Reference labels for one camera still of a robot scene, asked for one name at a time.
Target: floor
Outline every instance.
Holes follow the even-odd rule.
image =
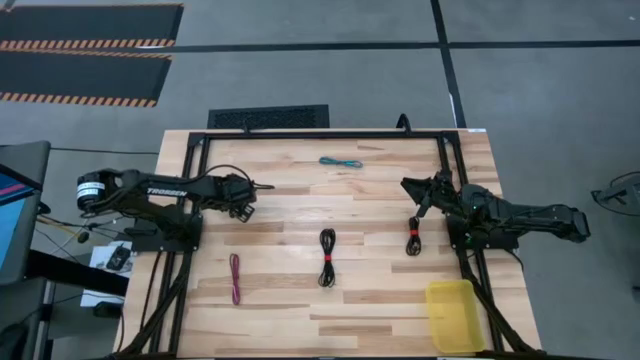
[[[145,2],[152,1],[16,4]],[[438,38],[427,0],[183,2],[177,45]],[[441,6],[449,41],[640,39],[640,3],[634,0],[446,0]],[[544,348],[561,355],[636,358],[640,303],[630,288],[640,283],[640,223],[597,207],[589,191],[638,169],[640,47],[451,53],[466,123],[488,130],[505,197],[567,203],[589,218],[593,235],[581,245],[537,234],[522,241]],[[401,112],[414,127],[454,126],[437,49],[183,53],[174,56],[156,108],[0,103],[0,143],[46,139],[56,147],[154,152],[165,129],[205,127],[209,109],[303,104],[329,104],[333,127],[390,127]],[[155,160],[53,151],[44,201],[58,218],[78,221],[78,175],[103,167],[152,171]],[[58,242],[66,239],[49,233]],[[54,250],[39,235],[33,246]],[[80,255],[91,245],[72,242],[67,249]],[[63,310],[75,308],[69,302]],[[63,310],[54,313],[61,328],[68,319]],[[54,359],[110,351],[116,322],[91,321],[81,336],[60,330],[64,336],[54,346]],[[98,354],[85,353],[89,348]]]

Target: black floor mat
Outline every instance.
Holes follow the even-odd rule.
[[[0,50],[0,100],[153,107],[170,65],[161,54]]]
[[[329,105],[209,110],[209,129],[328,128]]]
[[[16,6],[0,11],[0,49],[171,46],[182,4]]]

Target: wire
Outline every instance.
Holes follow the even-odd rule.
[[[600,194],[601,192],[602,191],[599,191],[599,190],[591,192],[591,197],[593,197],[593,201],[596,204],[598,204],[598,206],[600,206],[601,208],[603,208],[603,209],[605,209],[607,211],[611,211],[612,213],[615,213],[615,214],[620,214],[620,215],[625,215],[625,216],[632,216],[632,217],[640,217],[640,214],[628,213],[628,212],[612,209],[612,208],[610,208],[608,206],[605,206],[603,203],[598,201],[598,194]]]
[[[117,230],[113,230],[113,229],[107,229],[107,228],[103,228],[103,227],[102,227],[102,226],[105,226],[105,225],[108,225],[108,224],[112,224],[114,221],[118,221],[118,220],[120,220],[120,219],[123,219],[123,218],[124,218],[124,216],[120,216],[120,217],[114,218],[114,219],[112,219],[112,220],[105,221],[105,222],[103,222],[103,223],[90,223],[90,224],[87,224],[87,222],[88,222],[88,220],[89,220],[89,219],[88,219],[88,218],[85,218],[85,222],[84,222],[82,225],[80,225],[80,224],[73,224],[73,223],[69,223],[69,222],[66,222],[66,221],[60,221],[60,220],[57,220],[57,219],[54,219],[54,218],[52,218],[52,217],[49,217],[49,216],[46,216],[46,215],[42,215],[42,214],[41,214],[41,215],[39,215],[39,216],[40,216],[40,217],[42,217],[42,218],[44,218],[44,219],[46,219],[46,220],[48,220],[48,221],[51,221],[51,222],[52,222],[52,223],[47,223],[47,225],[55,226],[55,227],[58,227],[58,228],[60,228],[60,229],[62,229],[62,228],[61,228],[61,226],[77,227],[77,228],[85,229],[85,230],[87,230],[87,231],[90,231],[90,232],[96,233],[96,234],[98,234],[98,235],[102,235],[102,236],[104,236],[104,237],[106,237],[106,238],[109,238],[109,239],[111,239],[111,240],[117,240],[117,239],[116,239],[115,237],[110,236],[110,235],[107,235],[107,234],[105,234],[105,233],[103,233],[103,232],[101,232],[101,231],[96,231],[96,229],[100,229],[100,230],[102,230],[102,231],[111,231],[111,232],[113,232],[113,233],[115,233],[115,234],[123,234],[123,235],[126,235],[126,234],[122,233],[121,231],[117,231]]]
[[[158,269],[158,261],[160,261],[160,255],[162,253],[158,252],[156,255],[156,261],[153,262],[153,268],[151,269],[151,279],[149,279],[149,287],[147,288],[147,296],[144,299],[144,307],[142,308],[142,317],[140,318],[140,331],[144,327],[144,318],[147,315],[147,307],[149,306],[149,298],[151,298],[151,288],[153,288],[153,281],[156,278],[156,270]]]
[[[333,229],[324,229],[320,233],[320,245],[324,251],[324,268],[318,277],[318,285],[332,287],[336,283],[336,274],[331,264],[331,252],[336,244],[336,232]]]
[[[83,224],[83,225],[86,225],[86,224],[87,224],[87,222],[89,222],[89,219],[85,219],[85,220],[84,220],[84,224]],[[80,235],[80,233],[82,232],[82,230],[83,230],[83,228],[79,228],[79,229],[78,229],[78,230],[77,230],[73,235],[69,236],[69,237],[67,238],[67,240],[65,240],[65,241],[62,243],[62,245],[60,245],[60,247],[61,247],[62,249],[64,249],[64,248],[67,246],[67,244],[69,244],[69,242],[71,242],[71,240],[76,239],[76,238],[78,237],[78,235]],[[53,252],[51,252],[49,255],[55,255],[58,251],[60,251],[60,249],[55,249],[55,250],[54,250]]]
[[[516,255],[516,253],[511,251],[511,250],[504,249],[504,251],[506,251],[511,256],[513,256],[514,259],[518,260],[518,262],[520,263],[520,267],[522,268],[522,272],[524,272],[524,263],[522,263],[522,260],[520,259],[520,257],[518,255]]]
[[[60,245],[58,245],[58,243],[56,243],[55,241],[53,241],[53,239],[45,234],[44,232],[40,231],[38,228],[33,228],[33,230],[39,232],[40,234],[42,234],[44,237],[47,238],[47,240],[51,241],[51,243],[55,246],[58,247],[58,249],[62,250],[65,254],[69,255],[70,258],[73,259],[73,261],[77,262],[78,264],[82,264],[80,261],[78,261],[78,259],[76,259],[73,255],[71,255],[67,250],[63,249]]]
[[[215,169],[219,169],[219,168],[231,168],[234,169],[236,171],[238,171],[239,173],[241,173],[242,175],[244,175],[245,179],[247,179],[247,181],[251,182],[251,178],[249,177],[249,175],[242,169],[240,169],[237,166],[234,165],[229,165],[229,164],[220,164],[220,165],[215,165],[212,166],[210,168],[208,168],[207,170],[205,170],[205,172],[203,172],[202,174],[194,177],[194,178],[190,178],[190,179],[185,179],[184,181],[180,181],[181,184],[190,184],[192,182],[198,181],[202,178],[204,178],[205,176],[207,176],[210,172],[212,172]]]
[[[75,236],[75,234],[76,234],[76,233],[75,233],[75,232],[73,232],[72,230],[69,230],[68,228],[66,228],[66,227],[64,227],[64,226],[62,226],[62,225],[58,225],[58,224],[56,224],[56,223],[51,223],[51,222],[49,222],[49,221],[42,220],[42,219],[36,219],[36,221],[37,221],[37,222],[39,222],[39,223],[41,223],[41,224],[45,224],[45,225],[49,225],[49,226],[53,226],[53,227],[55,227],[55,228],[58,228],[58,229],[60,229],[60,230],[62,230],[62,231],[64,231],[64,232],[66,232],[66,233],[71,234],[71,236]]]
[[[336,160],[328,156],[321,157],[318,162],[322,165],[344,165],[346,167],[352,167],[356,169],[361,169],[364,166],[364,164],[358,160]]]
[[[75,148],[63,148],[63,147],[52,147],[51,150],[101,153],[101,154],[118,154],[118,155],[159,155],[159,153],[153,152],[153,151],[117,151],[117,150],[98,150],[98,149],[75,149]]]
[[[418,228],[420,227],[420,218],[413,216],[409,218],[409,241],[407,241],[407,255],[417,256],[422,251],[422,241]]]
[[[122,326],[120,327],[120,343],[118,344],[118,352],[122,350],[122,342],[124,341],[124,308],[120,309],[120,322]]]
[[[527,215],[527,217],[531,217],[531,215],[533,215],[533,214],[536,214],[536,213],[539,213],[539,212],[543,212],[543,211],[547,211],[547,210],[555,208],[555,207],[564,207],[564,208],[569,209],[569,211],[571,211],[571,208],[568,207],[565,204],[553,204],[553,205],[544,206],[544,207],[541,207],[541,208],[538,208],[538,209],[527,209],[527,210],[512,214],[508,218],[506,218],[503,221],[499,222],[498,224],[492,226],[491,229],[488,230],[488,233],[491,233],[491,231],[493,231],[494,229],[496,229],[498,227],[501,227],[501,226],[505,225],[506,223],[508,223],[510,221],[515,220],[515,218],[517,216]]]
[[[229,266],[231,267],[231,277],[233,278],[233,288],[231,290],[231,299],[233,305],[240,305],[240,257],[236,254],[229,255]]]
[[[118,299],[118,300],[122,300],[122,297],[120,297],[120,296],[103,296],[103,295],[94,295],[94,294],[78,294],[78,295],[74,295],[74,296],[68,297],[66,299],[54,301],[54,302],[49,303],[49,304],[43,304],[42,306],[39,306],[37,309],[35,309],[32,312],[30,312],[29,314],[27,314],[27,316],[25,316],[22,320],[20,320],[20,322],[17,322],[16,324],[22,324],[25,320],[27,320],[29,317],[31,317],[31,315],[33,315],[36,312],[42,310],[46,306],[51,306],[51,305],[55,305],[55,304],[59,304],[59,303],[65,302],[65,301],[73,300],[73,299],[79,298],[79,297],[84,296],[84,295],[93,296],[93,297],[97,297],[97,298],[103,298],[103,299]]]
[[[635,175],[635,174],[640,174],[640,171],[631,171],[631,172],[628,172],[626,174],[622,174],[622,175],[614,178],[613,180],[609,181],[609,187],[613,187],[613,183],[615,183],[616,181],[618,181],[618,180],[620,180],[622,178],[625,178],[625,177],[627,177],[629,175]]]

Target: yellow plastic container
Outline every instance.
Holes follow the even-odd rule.
[[[426,290],[429,323],[443,353],[484,350],[473,285],[468,280],[432,282]]]

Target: wooden plank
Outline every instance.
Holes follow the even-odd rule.
[[[182,130],[165,133],[158,173],[180,175],[187,137]],[[470,181],[500,195],[487,134],[460,131],[460,137]],[[195,159],[199,154],[197,148]],[[452,149],[448,154],[455,171]],[[365,167],[323,166],[317,163],[321,156],[361,160]],[[420,224],[422,253],[406,255],[408,218],[416,207],[400,186],[403,176],[425,178],[437,171],[435,141],[216,140],[208,166],[222,163],[276,190],[259,192],[247,224],[204,212],[178,357],[438,355],[424,290],[432,281],[459,279],[458,261],[436,209]],[[197,167],[196,160],[192,176]],[[317,284],[324,264],[318,235],[325,227],[337,232],[337,281],[330,289]],[[231,301],[231,253],[240,256],[241,306]],[[498,307],[529,344],[540,346],[520,265],[503,251],[487,251],[486,257]],[[154,259],[136,258],[125,302],[125,344],[138,331]],[[489,343],[487,320],[478,310]],[[166,319],[165,346],[171,312]]]

